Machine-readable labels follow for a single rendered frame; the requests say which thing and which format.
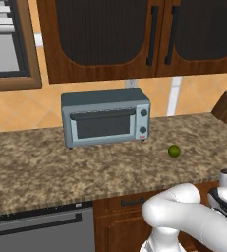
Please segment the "wooden drawer front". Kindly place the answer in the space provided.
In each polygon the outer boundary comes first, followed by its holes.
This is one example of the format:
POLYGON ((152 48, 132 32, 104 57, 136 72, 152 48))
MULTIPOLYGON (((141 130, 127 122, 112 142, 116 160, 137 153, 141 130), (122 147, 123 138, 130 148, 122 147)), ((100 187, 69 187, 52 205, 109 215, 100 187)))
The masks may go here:
MULTIPOLYGON (((201 197, 201 203, 204 205, 208 205, 207 203, 207 192, 214 187, 218 186, 217 181, 209 181, 209 182, 204 182, 204 183, 198 183, 196 184, 196 187, 199 190, 200 197, 201 197)), ((119 197, 114 197, 114 198, 109 198, 107 200, 107 209, 109 211, 113 212, 122 212, 122 211, 128 211, 128 210, 135 210, 135 209, 140 209, 142 207, 142 204, 138 204, 135 206, 121 206, 121 199, 125 199, 127 201, 133 201, 137 200, 140 197, 145 197, 145 200, 147 201, 150 197, 155 196, 159 193, 163 192, 163 189, 160 190, 155 190, 155 191, 150 191, 150 192, 142 192, 138 194, 132 194, 132 195, 125 195, 125 196, 119 196, 119 197)))

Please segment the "grey toaster oven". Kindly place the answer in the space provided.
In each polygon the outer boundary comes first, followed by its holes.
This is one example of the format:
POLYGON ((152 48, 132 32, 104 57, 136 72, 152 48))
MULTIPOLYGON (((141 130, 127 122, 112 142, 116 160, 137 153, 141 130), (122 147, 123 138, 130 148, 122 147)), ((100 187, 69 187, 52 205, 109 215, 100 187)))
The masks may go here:
POLYGON ((149 137, 150 101, 140 88, 62 93, 61 111, 69 149, 149 137))

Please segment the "green lime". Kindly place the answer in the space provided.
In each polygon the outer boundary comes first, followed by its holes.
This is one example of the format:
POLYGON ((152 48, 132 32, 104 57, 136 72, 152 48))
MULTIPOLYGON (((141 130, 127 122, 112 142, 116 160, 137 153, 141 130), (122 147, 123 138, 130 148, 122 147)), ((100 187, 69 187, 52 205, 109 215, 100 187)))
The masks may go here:
POLYGON ((181 153, 180 148, 177 145, 172 145, 168 149, 168 154, 172 158, 177 158, 181 153))

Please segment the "wooden cupboard door dark panel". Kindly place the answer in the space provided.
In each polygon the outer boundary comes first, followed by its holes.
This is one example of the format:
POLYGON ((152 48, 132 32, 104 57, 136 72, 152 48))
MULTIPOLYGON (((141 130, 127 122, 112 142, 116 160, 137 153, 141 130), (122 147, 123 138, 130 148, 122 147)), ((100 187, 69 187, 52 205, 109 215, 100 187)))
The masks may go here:
POLYGON ((36 0, 51 84, 151 78, 165 0, 36 0), (158 6, 153 64, 151 6, 158 6))
POLYGON ((158 77, 227 73, 227 0, 165 0, 158 77), (172 6, 180 6, 172 61, 165 65, 172 6))

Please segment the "wooden lower cupboard door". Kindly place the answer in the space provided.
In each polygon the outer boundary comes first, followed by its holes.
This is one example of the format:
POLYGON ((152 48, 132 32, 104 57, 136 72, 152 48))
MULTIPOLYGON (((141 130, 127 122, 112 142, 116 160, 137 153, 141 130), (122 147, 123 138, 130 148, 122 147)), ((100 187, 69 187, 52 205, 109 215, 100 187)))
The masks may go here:
POLYGON ((105 219, 105 252, 140 252, 150 233, 141 211, 110 215, 105 219))

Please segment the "grey dishwasher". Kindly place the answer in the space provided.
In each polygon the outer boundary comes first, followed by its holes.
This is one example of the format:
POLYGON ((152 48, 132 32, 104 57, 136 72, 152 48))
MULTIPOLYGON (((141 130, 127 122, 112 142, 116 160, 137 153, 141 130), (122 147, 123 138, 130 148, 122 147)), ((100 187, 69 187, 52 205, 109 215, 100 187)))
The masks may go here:
POLYGON ((95 252, 93 202, 0 215, 0 252, 95 252))

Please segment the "wooden framed window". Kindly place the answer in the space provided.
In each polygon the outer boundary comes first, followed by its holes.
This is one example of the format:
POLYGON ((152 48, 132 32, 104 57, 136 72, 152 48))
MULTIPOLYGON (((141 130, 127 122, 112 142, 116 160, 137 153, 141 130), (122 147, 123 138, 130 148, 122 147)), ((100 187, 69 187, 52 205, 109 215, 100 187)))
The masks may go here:
POLYGON ((41 87, 28 0, 0 0, 0 92, 41 87))

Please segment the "white wall socket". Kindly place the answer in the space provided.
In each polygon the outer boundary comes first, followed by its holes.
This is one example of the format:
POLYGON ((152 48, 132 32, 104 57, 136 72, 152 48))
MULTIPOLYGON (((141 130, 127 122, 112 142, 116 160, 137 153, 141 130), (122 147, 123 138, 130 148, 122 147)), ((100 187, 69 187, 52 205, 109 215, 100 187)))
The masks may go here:
POLYGON ((136 79, 128 79, 125 81, 125 88, 135 88, 137 86, 137 80, 136 79))

